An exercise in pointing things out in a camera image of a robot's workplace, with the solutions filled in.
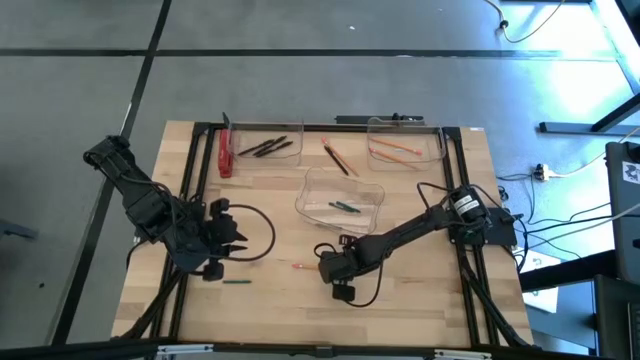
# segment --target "transparent bin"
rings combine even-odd
[[[302,120],[269,124],[229,121],[229,130],[231,130],[229,149],[234,158],[234,168],[295,167],[300,164],[304,134],[304,121]],[[257,150],[247,152],[265,141],[277,140],[282,137],[281,142],[271,149],[283,144],[288,146],[260,157],[256,156]]]
[[[374,171],[424,171],[447,153],[441,127],[424,120],[381,120],[367,123],[367,160]]]
[[[296,210],[309,222],[337,232],[354,235],[370,234],[376,229],[376,218],[384,200],[384,189],[378,184],[365,184],[310,168],[296,198]],[[341,202],[359,212],[345,211],[329,203]]]

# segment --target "wooden table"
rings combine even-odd
[[[167,123],[153,180],[178,193],[191,140],[193,122]],[[499,199],[485,133],[462,128],[469,177],[472,183]],[[330,242],[337,246],[338,235],[309,224],[296,212],[294,203],[305,172],[320,166],[340,174],[322,148],[321,137],[330,137],[360,174],[358,180],[378,183],[386,196],[378,215],[376,233],[385,232],[424,211],[417,192],[418,181],[444,186],[440,163],[429,171],[380,172],[367,166],[365,133],[306,132],[301,164],[285,170],[235,170],[230,179],[221,179],[216,166],[218,135],[208,173],[205,202],[226,197],[232,203],[249,204],[266,213],[277,231],[273,251],[254,263],[226,261],[225,278],[250,279],[249,285],[228,285],[189,280],[179,339],[203,342],[247,342],[267,344],[333,344],[362,346],[447,346],[470,345],[461,294],[455,249],[447,231],[424,236],[396,250],[385,262],[378,300],[357,309],[331,298],[331,286],[313,270],[296,270],[293,263],[317,264],[313,246]],[[455,153],[451,162],[458,182]],[[200,168],[196,161],[195,169]],[[424,188],[430,203],[444,193]],[[262,252],[268,244],[264,220],[245,210],[230,213],[247,236],[250,249],[238,256]],[[162,274],[165,249],[161,244],[141,246],[133,255],[125,280],[113,335],[122,334],[142,314],[156,295]],[[514,261],[501,248],[485,247],[491,295],[519,335],[531,342],[525,306]],[[356,302],[373,294],[377,271],[359,277]],[[169,299],[162,334],[168,332],[173,299]],[[482,306],[475,299],[481,340],[487,343]]]

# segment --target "metal leg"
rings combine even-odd
[[[640,110],[640,93],[627,100],[595,124],[542,122],[540,123],[540,132],[624,136],[635,129],[636,126],[618,124],[638,110]]]
[[[520,274],[520,286],[522,292],[544,290],[591,280],[599,274],[617,277],[615,250],[522,273]]]
[[[2,237],[2,235],[17,235],[28,239],[35,239],[36,236],[38,236],[38,232],[0,219],[0,237]]]

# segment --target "concrete floor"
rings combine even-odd
[[[0,3],[0,49],[145,49],[161,4],[5,0]],[[553,7],[505,4],[513,36],[535,26]],[[486,128],[497,174],[529,171],[539,162],[557,172],[570,171],[617,138],[540,134],[537,124],[593,122],[633,93],[611,57],[619,47],[591,8],[566,5],[557,15],[530,41],[514,46],[494,35],[497,15],[481,0],[176,1],[160,48],[562,54],[553,59],[535,53],[530,59],[156,58],[133,126],[132,149],[142,169],[151,172],[166,120],[220,121],[225,111],[238,119],[302,116],[307,123],[330,123],[337,114],[398,111],[425,115],[439,125]],[[142,60],[0,57],[0,218],[40,231],[34,242],[0,241],[5,294],[0,348],[48,341],[102,181],[81,154],[120,130]],[[640,116],[628,122],[640,123]],[[511,195],[507,205],[528,214],[524,183],[505,186]],[[602,164],[580,176],[535,186],[534,220],[568,217],[608,201]],[[111,201],[70,341],[104,340],[110,334],[133,233],[120,200],[115,195]],[[613,239],[610,227],[603,226],[556,245],[587,255],[610,249]],[[538,250],[571,259],[547,246]]]

